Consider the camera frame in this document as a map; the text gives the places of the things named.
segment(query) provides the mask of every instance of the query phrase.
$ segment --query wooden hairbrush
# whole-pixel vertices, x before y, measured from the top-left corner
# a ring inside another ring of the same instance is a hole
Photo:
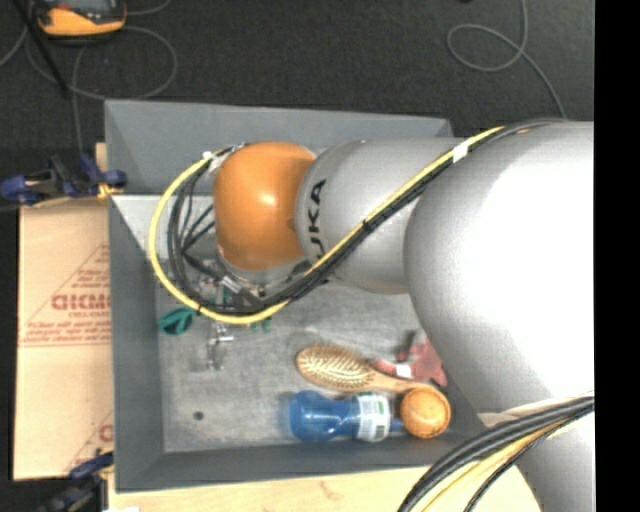
[[[315,345],[301,350],[296,356],[296,366],[308,381],[334,391],[360,393],[378,390],[404,393],[427,387],[437,391],[426,382],[415,382],[379,372],[366,359],[332,345]]]

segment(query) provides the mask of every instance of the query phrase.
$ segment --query cardboard box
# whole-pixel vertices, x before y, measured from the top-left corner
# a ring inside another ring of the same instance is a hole
[[[407,468],[323,478],[272,480],[259,484],[126,493],[116,491],[113,478],[110,478],[108,512],[389,512],[398,509],[426,470],[426,467]],[[464,510],[474,489],[474,486],[459,489],[444,503],[441,502],[437,510]],[[474,508],[475,512],[513,510],[540,512],[531,489],[517,468],[505,472]]]
[[[16,480],[65,476],[113,443],[107,208],[21,211]]]

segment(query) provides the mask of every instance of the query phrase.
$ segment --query bottle label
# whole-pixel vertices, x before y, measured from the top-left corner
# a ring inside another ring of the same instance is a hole
[[[364,393],[357,396],[360,405],[360,427],[356,439],[382,441],[389,435],[391,408],[389,400],[381,395]]]

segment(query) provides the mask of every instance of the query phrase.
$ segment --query pink object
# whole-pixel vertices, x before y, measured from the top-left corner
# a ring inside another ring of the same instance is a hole
[[[406,379],[427,382],[433,380],[439,386],[447,385],[442,361],[423,329],[416,331],[409,348],[396,355],[396,363],[376,359],[371,366],[378,371]]]

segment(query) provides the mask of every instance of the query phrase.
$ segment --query brush bristles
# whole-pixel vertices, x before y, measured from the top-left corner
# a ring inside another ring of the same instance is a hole
[[[306,348],[298,354],[296,363],[305,378],[338,391],[355,392],[366,387],[374,377],[364,359],[339,347]]]

